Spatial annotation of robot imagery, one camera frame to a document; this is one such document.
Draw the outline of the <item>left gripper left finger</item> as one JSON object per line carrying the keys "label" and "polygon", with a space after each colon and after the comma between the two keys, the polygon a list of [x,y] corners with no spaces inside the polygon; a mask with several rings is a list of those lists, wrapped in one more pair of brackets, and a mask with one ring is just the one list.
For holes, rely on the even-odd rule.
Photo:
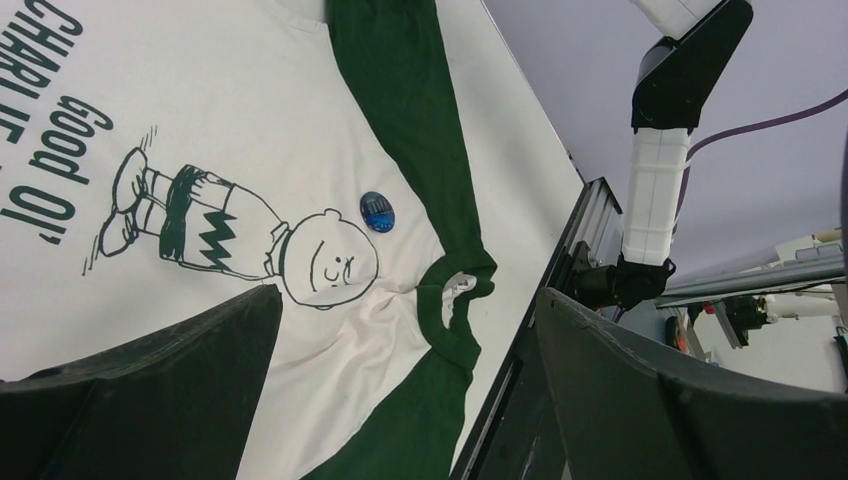
{"label": "left gripper left finger", "polygon": [[262,285],[1,386],[5,479],[233,479],[283,303]]}

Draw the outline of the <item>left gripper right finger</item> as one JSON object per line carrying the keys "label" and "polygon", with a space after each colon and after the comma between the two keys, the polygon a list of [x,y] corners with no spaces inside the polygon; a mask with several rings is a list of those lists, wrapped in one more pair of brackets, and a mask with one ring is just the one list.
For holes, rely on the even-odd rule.
{"label": "left gripper right finger", "polygon": [[712,366],[551,289],[535,326],[575,479],[843,479],[847,398]]}

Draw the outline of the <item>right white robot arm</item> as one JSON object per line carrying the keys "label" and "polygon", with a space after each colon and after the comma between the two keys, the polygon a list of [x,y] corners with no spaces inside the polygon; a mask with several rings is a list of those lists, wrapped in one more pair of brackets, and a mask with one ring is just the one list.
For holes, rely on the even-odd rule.
{"label": "right white robot arm", "polygon": [[670,258],[691,137],[753,20],[747,1],[638,1],[661,33],[643,57],[631,102],[633,148],[623,238],[613,265],[580,273],[576,299],[630,310],[659,297]]}

